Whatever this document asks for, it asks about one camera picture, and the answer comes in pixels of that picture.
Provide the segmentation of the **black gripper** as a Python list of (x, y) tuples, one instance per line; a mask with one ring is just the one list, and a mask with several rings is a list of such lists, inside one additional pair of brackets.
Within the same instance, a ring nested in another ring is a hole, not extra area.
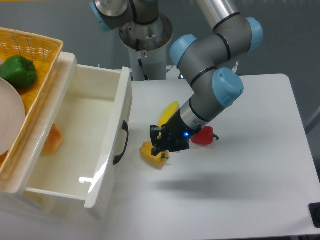
[(180, 111), (177, 111), (163, 126), (150, 126), (151, 155), (157, 156), (164, 151), (177, 153), (188, 150), (190, 139), (201, 130), (200, 122), (197, 122), (194, 127), (190, 127), (183, 121)]

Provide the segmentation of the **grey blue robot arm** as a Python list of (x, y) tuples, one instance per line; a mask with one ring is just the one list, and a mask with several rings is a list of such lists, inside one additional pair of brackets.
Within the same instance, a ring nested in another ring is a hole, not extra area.
[(223, 64), (259, 47), (264, 33), (252, 17), (243, 17), (230, 0), (200, 0), (212, 35), (188, 34), (171, 43), (173, 26), (156, 0), (94, 0), (90, 8), (104, 31), (118, 29), (129, 52), (135, 81), (166, 77), (167, 57), (192, 88), (193, 96), (168, 120), (152, 125), (151, 154), (178, 152), (243, 93), (240, 77)]

